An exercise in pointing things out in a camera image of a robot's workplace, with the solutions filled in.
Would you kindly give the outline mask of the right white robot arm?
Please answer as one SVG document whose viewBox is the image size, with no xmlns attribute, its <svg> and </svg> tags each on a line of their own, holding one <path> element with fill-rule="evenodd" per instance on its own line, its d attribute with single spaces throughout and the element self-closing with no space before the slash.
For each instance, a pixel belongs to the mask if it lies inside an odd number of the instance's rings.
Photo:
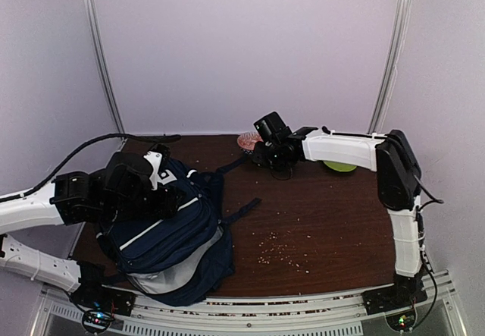
<svg viewBox="0 0 485 336">
<path fill-rule="evenodd" d="M 387 134 L 344 133 L 323 126 L 291 130 L 273 111 L 254 123 L 261 137 L 255 162 L 284 171 L 299 161 L 335 162 L 365 168 L 377 175 L 378 199 L 390 216 L 395 244 L 394 285 L 389 301 L 405 306 L 418 293 L 424 271 L 424 223 L 421 201 L 428 190 L 421 168 L 401 130 Z"/>
</svg>

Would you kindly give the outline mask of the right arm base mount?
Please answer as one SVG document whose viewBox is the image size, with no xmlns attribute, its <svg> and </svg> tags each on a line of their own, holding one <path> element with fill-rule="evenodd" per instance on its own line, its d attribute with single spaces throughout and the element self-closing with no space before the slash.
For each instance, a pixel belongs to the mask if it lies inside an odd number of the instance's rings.
<svg viewBox="0 0 485 336">
<path fill-rule="evenodd" d="M 416 306 L 427 300 L 425 290 L 412 293 L 395 284 L 362 293 L 368 316 L 383 313 L 387 326 L 401 334 L 412 331 L 418 323 Z"/>
</svg>

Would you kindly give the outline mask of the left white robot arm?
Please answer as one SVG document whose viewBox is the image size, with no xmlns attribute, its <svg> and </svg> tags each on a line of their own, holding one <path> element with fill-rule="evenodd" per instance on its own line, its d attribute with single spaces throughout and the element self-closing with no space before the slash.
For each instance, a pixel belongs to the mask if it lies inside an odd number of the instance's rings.
<svg viewBox="0 0 485 336">
<path fill-rule="evenodd" d="M 107 167 L 88 174 L 60 170 L 78 153 L 109 139 L 149 143 L 146 154 L 116 152 Z M 100 284 L 103 269 L 91 263 L 63 260 L 8 239 L 13 231 L 44 225 L 104 223 L 165 219 L 177 211 L 180 194 L 161 183 L 158 172 L 170 157 L 168 144 L 180 135 L 108 133 L 80 144 L 36 186 L 1 198 L 1 265 L 10 272 L 48 283 L 67 292 L 78 290 L 93 309 L 109 301 Z"/>
</svg>

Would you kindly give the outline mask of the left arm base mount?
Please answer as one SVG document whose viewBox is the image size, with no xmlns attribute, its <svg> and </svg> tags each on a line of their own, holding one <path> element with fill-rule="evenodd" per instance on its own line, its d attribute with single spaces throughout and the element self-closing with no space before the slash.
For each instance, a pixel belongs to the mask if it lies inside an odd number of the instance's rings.
<svg viewBox="0 0 485 336">
<path fill-rule="evenodd" d="M 99 284 L 81 284 L 74 292 L 67 292 L 66 295 L 81 311 L 81 325 L 90 334 L 107 331 L 116 316 L 130 316 L 136 300 L 132 292 Z"/>
</svg>

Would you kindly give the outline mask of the navy blue student backpack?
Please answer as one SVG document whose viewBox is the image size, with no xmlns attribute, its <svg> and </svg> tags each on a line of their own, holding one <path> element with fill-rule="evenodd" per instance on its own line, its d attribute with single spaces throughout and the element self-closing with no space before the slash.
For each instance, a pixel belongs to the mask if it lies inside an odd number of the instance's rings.
<svg viewBox="0 0 485 336">
<path fill-rule="evenodd" d="M 170 159 L 158 175 L 161 184 L 184 193 L 175 216 L 100 225 L 99 246 L 117 267 L 102 284 L 128 281 L 169 306 L 190 306 L 217 290 L 235 272 L 230 226 L 261 202 L 254 198 L 223 215 L 224 176 L 246 159 L 206 172 Z"/>
</svg>

